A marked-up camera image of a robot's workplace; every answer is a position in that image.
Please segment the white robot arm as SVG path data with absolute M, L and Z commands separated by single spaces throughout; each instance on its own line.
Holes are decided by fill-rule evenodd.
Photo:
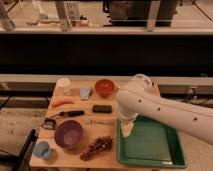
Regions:
M 155 96 L 152 88 L 149 77 L 136 74 L 117 91 L 118 118 L 123 123 L 143 115 L 213 145 L 213 109 Z

